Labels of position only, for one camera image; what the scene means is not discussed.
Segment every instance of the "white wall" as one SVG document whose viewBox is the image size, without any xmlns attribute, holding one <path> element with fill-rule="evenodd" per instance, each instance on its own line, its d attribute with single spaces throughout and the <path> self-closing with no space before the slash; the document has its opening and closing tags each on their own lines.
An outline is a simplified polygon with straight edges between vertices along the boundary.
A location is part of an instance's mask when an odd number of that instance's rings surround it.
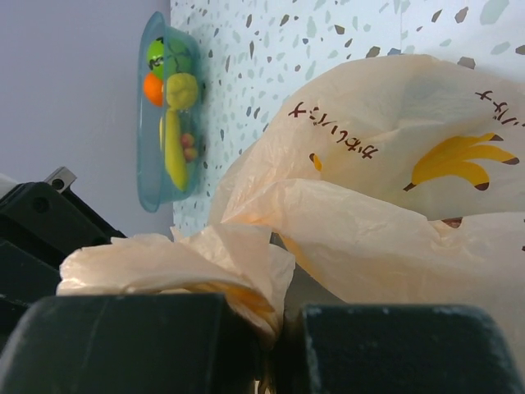
<svg viewBox="0 0 525 394">
<path fill-rule="evenodd" d="M 56 167 L 126 235 L 168 233 L 171 206 L 140 206 L 135 181 L 137 53 L 169 0 L 0 1 L 0 172 L 41 181 Z"/>
</svg>

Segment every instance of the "speckled wall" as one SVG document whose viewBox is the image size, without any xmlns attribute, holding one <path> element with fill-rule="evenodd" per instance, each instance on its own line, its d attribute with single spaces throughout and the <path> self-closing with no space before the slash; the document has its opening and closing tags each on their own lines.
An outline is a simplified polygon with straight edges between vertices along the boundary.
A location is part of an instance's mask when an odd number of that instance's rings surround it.
<svg viewBox="0 0 525 394">
<path fill-rule="evenodd" d="M 290 95 L 348 60 L 427 53 L 525 82 L 520 0 L 171 0 L 171 24 L 203 57 L 205 150 L 199 190 L 174 204 L 202 229 L 226 169 Z"/>
</svg>

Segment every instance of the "orange fruit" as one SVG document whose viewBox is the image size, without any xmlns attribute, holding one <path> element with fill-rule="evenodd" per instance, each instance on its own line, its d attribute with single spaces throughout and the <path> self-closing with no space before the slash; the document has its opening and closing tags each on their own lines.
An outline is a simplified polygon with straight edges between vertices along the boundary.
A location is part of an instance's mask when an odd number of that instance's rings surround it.
<svg viewBox="0 0 525 394">
<path fill-rule="evenodd" d="M 151 101 L 152 104 L 159 107 L 162 106 L 162 80 L 155 74 L 150 72 L 144 78 L 144 96 Z"/>
</svg>

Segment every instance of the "teal plastic bowl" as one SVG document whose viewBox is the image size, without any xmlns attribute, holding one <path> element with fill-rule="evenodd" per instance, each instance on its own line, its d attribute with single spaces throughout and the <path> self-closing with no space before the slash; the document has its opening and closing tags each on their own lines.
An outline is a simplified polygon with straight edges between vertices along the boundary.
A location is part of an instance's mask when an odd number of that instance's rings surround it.
<svg viewBox="0 0 525 394">
<path fill-rule="evenodd" d="M 197 43 L 155 12 L 139 48 L 137 187 L 146 211 L 186 199 L 197 186 L 202 85 Z"/>
</svg>

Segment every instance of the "plastic bag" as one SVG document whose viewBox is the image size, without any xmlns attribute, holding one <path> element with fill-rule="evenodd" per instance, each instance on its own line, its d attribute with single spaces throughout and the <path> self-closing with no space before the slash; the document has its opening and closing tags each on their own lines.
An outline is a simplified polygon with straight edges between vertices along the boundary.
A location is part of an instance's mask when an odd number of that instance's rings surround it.
<svg viewBox="0 0 525 394">
<path fill-rule="evenodd" d="M 480 306 L 525 371 L 524 126 L 522 86 L 500 78 L 428 56 L 345 63 L 287 101 L 209 222 L 271 227 L 347 302 Z"/>
<path fill-rule="evenodd" d="M 295 266 L 292 254 L 269 244 L 271 233 L 269 227 L 220 224 L 178 242 L 158 234 L 112 238 L 112 245 L 68 256 L 57 293 L 224 292 L 269 347 L 281 329 Z"/>
</svg>

